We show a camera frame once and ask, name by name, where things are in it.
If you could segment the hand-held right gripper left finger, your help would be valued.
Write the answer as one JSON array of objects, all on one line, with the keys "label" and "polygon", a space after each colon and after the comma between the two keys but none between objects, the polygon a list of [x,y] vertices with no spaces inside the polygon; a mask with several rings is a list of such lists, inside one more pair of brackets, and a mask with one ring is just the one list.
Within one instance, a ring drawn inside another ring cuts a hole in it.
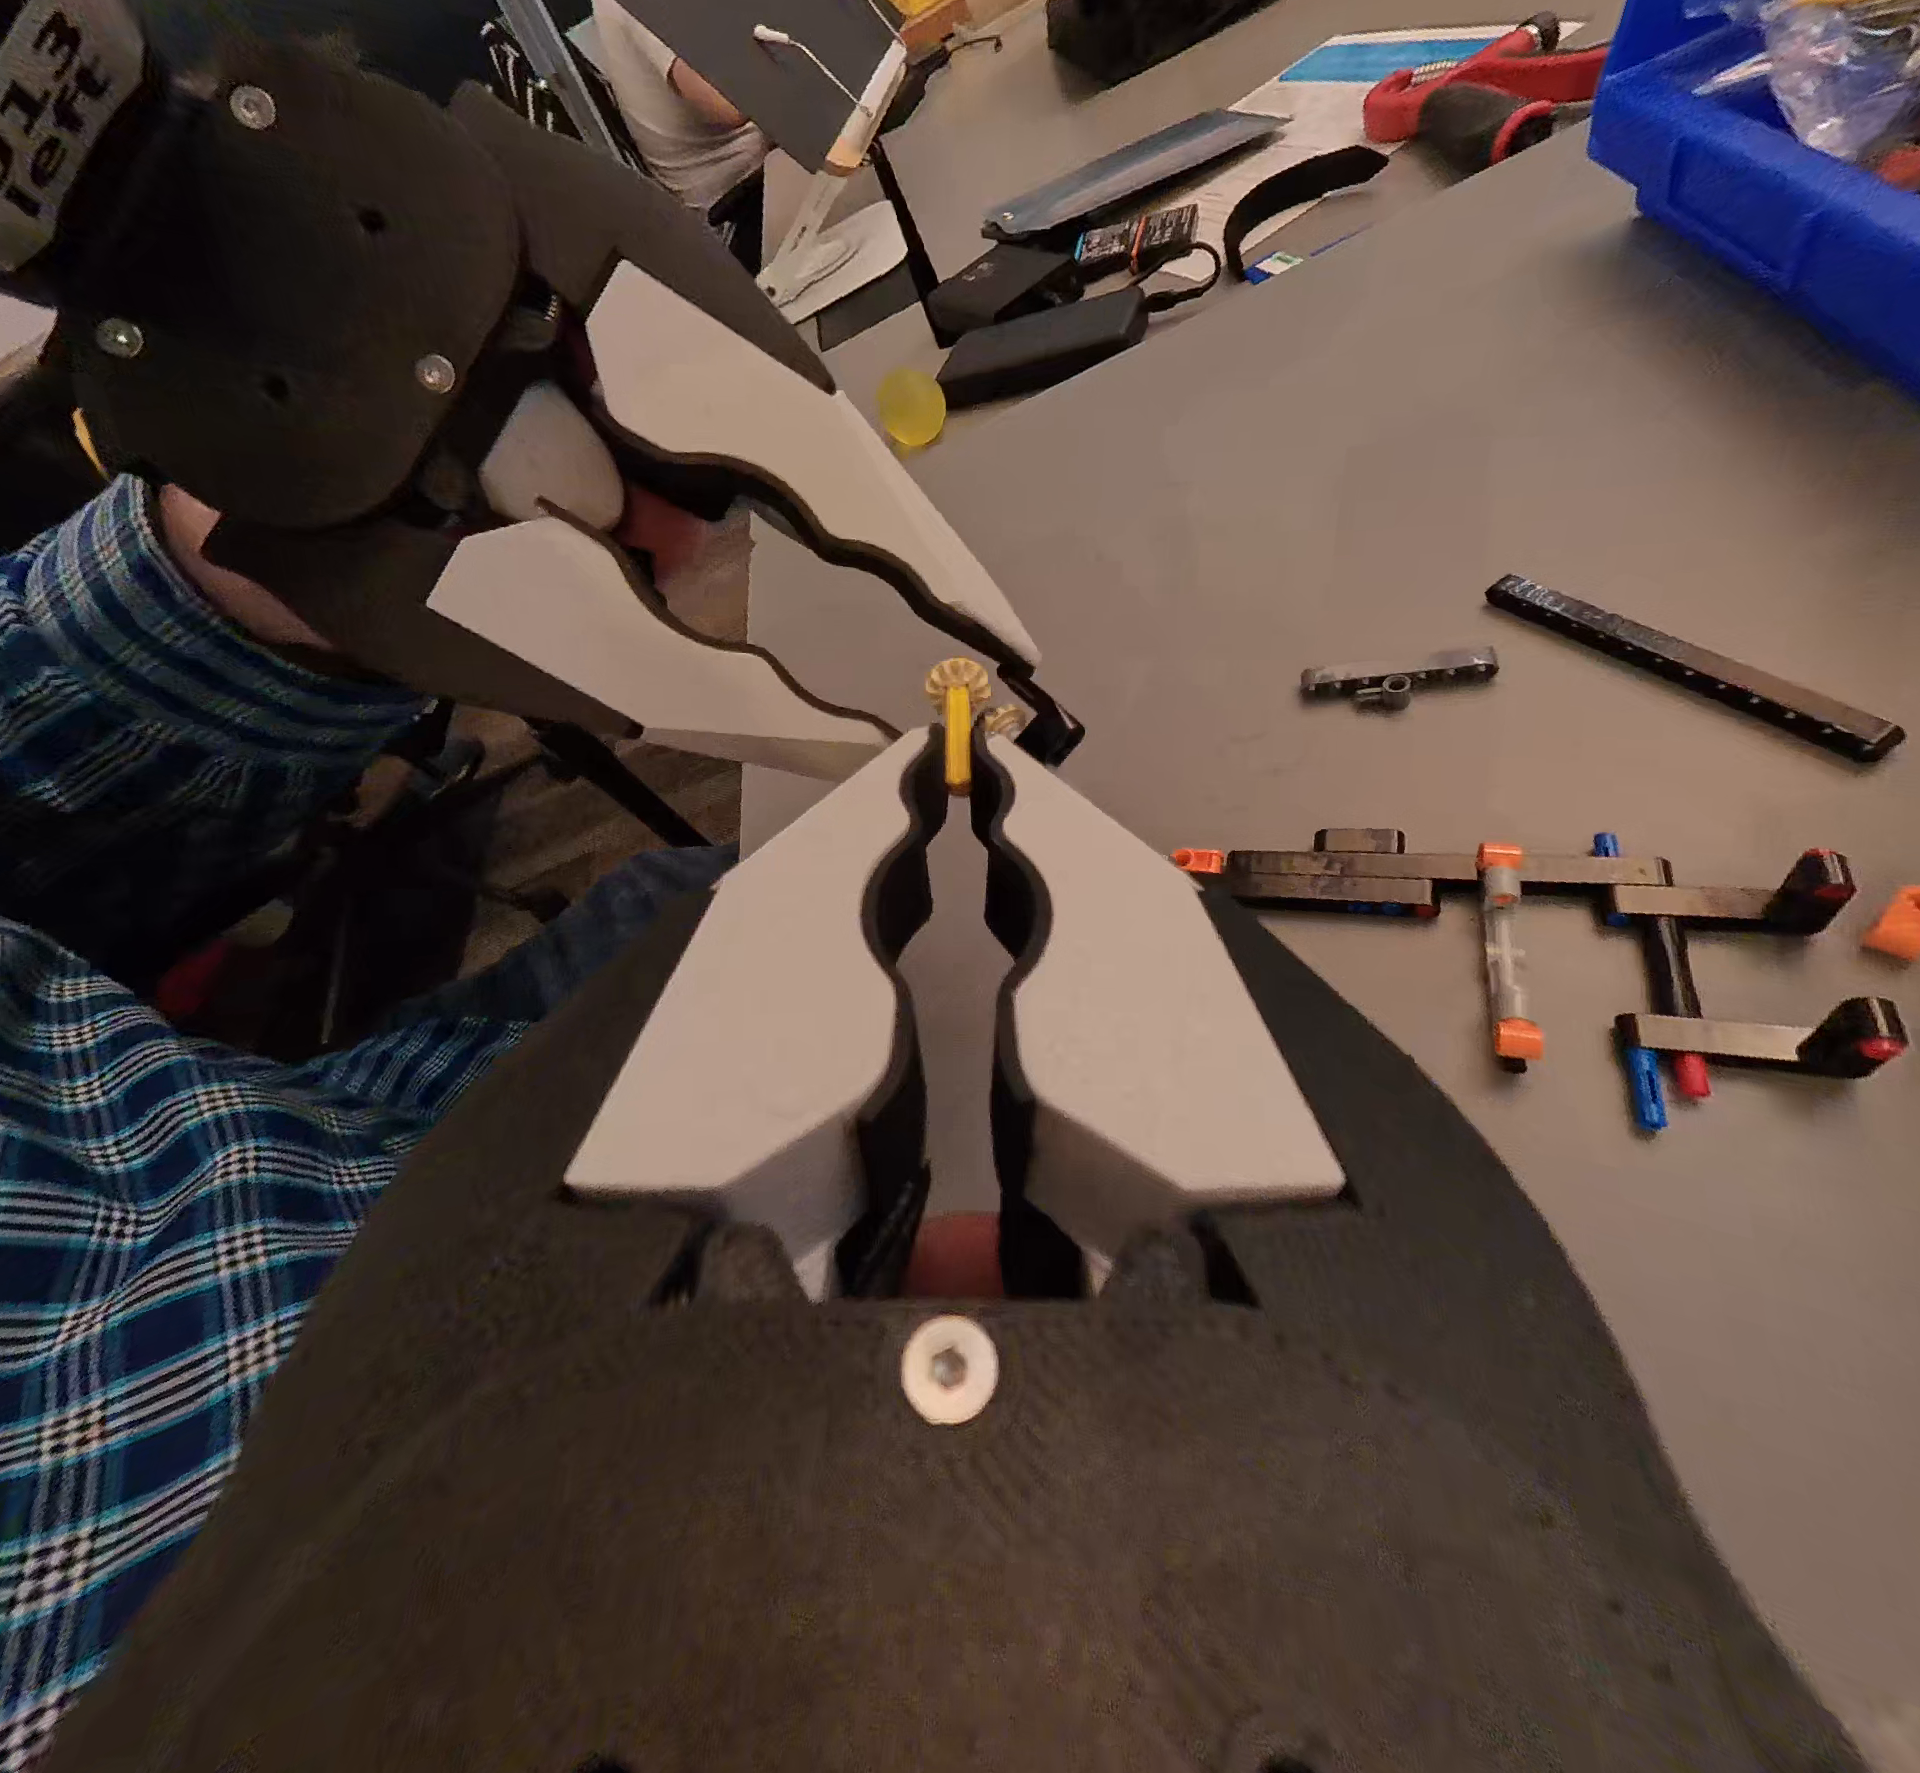
[{"label": "hand-held right gripper left finger", "polygon": [[945,736],[915,729],[734,865],[566,1188],[767,1226],[804,1284],[892,1298],[930,1193],[899,958],[945,816]]}]

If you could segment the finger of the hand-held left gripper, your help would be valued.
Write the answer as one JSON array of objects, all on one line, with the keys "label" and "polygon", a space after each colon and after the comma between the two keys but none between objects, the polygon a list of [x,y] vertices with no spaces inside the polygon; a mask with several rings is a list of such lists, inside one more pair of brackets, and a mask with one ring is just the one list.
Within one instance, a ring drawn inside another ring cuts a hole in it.
[{"label": "finger of the hand-held left gripper", "polygon": [[686,629],[612,540],[566,516],[464,538],[427,607],[668,749],[839,783],[899,741],[763,649]]},{"label": "finger of the hand-held left gripper", "polygon": [[613,540],[631,492],[700,522],[752,504],[995,671],[1037,677],[1003,588],[732,258],[524,258],[485,359],[493,388],[519,381],[482,466],[495,524]]}]

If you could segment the person's left forearm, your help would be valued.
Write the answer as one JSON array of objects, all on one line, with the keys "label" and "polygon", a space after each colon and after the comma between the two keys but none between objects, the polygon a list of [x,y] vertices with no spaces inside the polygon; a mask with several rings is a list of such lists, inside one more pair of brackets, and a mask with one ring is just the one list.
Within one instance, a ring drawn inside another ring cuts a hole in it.
[{"label": "person's left forearm", "polygon": [[6,556],[6,964],[128,978],[426,713],[243,626],[134,476]]}]

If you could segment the black lego beam assembly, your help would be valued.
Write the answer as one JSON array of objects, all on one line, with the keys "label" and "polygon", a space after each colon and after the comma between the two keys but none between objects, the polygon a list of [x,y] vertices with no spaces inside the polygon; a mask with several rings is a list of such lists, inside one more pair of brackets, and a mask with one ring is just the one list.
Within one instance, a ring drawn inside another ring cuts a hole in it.
[{"label": "black lego beam assembly", "polygon": [[1862,1082],[1908,1054],[1897,1001],[1850,995],[1814,1024],[1710,1016],[1693,970],[1693,934],[1809,943],[1858,896],[1835,848],[1802,850],[1773,887],[1684,885],[1664,855],[1629,852],[1611,830],[1585,852],[1518,842],[1411,850],[1397,828],[1323,828],[1310,848],[1180,848],[1171,863],[1241,906],[1431,923],[1449,896],[1475,904],[1486,1038],[1495,1066],[1538,1066],[1547,1036],[1518,933],[1538,896],[1581,898],[1601,928],[1629,934],[1646,968],[1647,1009],[1618,1015],[1611,1034],[1637,1136],[1670,1127],[1670,1097],[1705,1105],[1718,1068]]}]

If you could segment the long black lego beam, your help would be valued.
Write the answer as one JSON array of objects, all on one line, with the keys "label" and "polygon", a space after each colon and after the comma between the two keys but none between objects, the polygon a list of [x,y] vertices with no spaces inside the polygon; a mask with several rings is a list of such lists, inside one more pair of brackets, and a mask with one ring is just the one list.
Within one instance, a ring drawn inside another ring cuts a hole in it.
[{"label": "long black lego beam", "polygon": [[1895,719],[1523,574],[1495,580],[1484,592],[1484,601],[1504,617],[1858,765],[1878,765],[1908,741],[1908,729]]}]

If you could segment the clear bags of lego parts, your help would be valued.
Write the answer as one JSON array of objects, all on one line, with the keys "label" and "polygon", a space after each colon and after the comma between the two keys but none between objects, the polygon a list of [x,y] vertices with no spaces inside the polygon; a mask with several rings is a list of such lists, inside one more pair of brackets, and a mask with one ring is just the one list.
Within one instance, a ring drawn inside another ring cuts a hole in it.
[{"label": "clear bags of lego parts", "polygon": [[1789,132],[1882,184],[1917,191],[1917,0],[1687,0],[1746,53],[1696,83],[1733,101],[1770,94]]}]

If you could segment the person's left hand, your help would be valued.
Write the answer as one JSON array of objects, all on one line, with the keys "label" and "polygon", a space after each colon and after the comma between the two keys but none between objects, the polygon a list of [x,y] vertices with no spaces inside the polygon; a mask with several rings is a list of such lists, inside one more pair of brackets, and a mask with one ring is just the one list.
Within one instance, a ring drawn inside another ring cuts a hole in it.
[{"label": "person's left hand", "polygon": [[272,589],[208,557],[208,540],[220,524],[220,515],[179,485],[158,491],[158,533],[182,577],[204,598],[261,644],[288,654],[331,654],[334,644],[288,608]]}]

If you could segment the person's jeans leg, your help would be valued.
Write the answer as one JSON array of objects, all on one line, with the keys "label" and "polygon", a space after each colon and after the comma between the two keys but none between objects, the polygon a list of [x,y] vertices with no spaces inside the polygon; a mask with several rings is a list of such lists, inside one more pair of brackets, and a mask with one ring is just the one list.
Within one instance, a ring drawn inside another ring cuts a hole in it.
[{"label": "person's jeans leg", "polygon": [[645,934],[670,900],[711,890],[738,863],[738,842],[641,850],[493,966],[403,1002],[374,1034],[385,1038],[460,1022],[479,1022],[495,1034],[535,1027]]}]

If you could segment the black box device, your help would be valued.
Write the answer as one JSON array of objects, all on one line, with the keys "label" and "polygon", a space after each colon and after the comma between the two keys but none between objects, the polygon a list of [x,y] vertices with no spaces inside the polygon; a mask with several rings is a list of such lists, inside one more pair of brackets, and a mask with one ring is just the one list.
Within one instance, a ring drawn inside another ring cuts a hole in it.
[{"label": "black box device", "polygon": [[936,346],[956,346],[979,328],[1070,305],[1085,281],[1067,249],[1044,245],[989,245],[971,264],[938,281],[922,300]]}]

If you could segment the black power bank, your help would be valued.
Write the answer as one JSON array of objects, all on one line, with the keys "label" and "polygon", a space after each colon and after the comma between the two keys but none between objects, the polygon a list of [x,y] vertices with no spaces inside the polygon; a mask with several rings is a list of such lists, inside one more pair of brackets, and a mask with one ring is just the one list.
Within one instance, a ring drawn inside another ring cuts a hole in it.
[{"label": "black power bank", "polygon": [[1147,298],[1111,290],[963,333],[936,381],[950,410],[1044,394],[1141,346]]}]

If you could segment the striped black apron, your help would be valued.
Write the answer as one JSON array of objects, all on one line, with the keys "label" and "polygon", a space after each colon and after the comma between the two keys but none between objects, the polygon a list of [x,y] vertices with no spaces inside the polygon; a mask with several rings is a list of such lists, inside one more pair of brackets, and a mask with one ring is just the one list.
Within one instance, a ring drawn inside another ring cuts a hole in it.
[{"label": "striped black apron", "polygon": [[[488,61],[491,84],[501,101],[512,107],[526,124],[542,130],[572,141],[588,138],[588,132],[577,125],[572,109],[566,107],[561,92],[536,74],[526,51],[501,15],[493,15],[484,22],[482,40]],[[594,59],[590,59],[590,53],[571,31],[564,34],[564,47],[576,63],[588,100],[612,132],[617,156],[631,170],[641,170],[635,141],[627,127],[613,100],[612,80],[607,80]]]}]

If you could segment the dark flat pouch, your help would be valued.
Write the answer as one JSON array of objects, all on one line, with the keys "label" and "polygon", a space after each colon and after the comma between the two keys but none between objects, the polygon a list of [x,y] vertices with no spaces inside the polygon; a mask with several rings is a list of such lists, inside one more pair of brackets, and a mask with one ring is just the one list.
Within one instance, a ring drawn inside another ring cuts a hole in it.
[{"label": "dark flat pouch", "polygon": [[1261,150],[1291,125],[1291,114],[1211,109],[1165,125],[1130,146],[1044,181],[1030,193],[997,204],[980,223],[984,237],[997,245],[1037,241],[1096,220],[1165,187],[1241,152]]}]

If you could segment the printed paper sheet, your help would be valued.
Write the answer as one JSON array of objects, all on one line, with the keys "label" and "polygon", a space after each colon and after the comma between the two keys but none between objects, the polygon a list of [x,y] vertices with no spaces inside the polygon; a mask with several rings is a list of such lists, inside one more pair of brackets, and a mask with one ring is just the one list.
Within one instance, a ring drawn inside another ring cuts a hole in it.
[{"label": "printed paper sheet", "polygon": [[1334,34],[1232,103],[1280,120],[1280,147],[1300,155],[1367,146],[1363,100],[1386,74],[1471,59],[1512,22],[1453,30]]}]

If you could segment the red bar clamp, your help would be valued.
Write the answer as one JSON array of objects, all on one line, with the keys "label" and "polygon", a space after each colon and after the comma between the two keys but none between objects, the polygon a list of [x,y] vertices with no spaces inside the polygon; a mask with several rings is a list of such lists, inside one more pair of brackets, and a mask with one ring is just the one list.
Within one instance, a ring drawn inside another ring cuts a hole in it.
[{"label": "red bar clamp", "polygon": [[1475,177],[1589,119],[1611,44],[1565,47],[1550,11],[1473,56],[1404,67],[1363,100],[1369,146],[1415,142],[1457,177]]}]

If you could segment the blue storage bin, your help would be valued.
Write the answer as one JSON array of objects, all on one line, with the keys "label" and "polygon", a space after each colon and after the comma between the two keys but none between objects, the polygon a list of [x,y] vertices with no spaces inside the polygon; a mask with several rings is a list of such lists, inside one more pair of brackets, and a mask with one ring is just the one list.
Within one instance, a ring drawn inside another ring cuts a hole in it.
[{"label": "blue storage bin", "polygon": [[1746,47],[1719,2],[1623,2],[1589,155],[1646,218],[1915,394],[1915,195],[1804,147],[1763,88],[1700,94]]}]

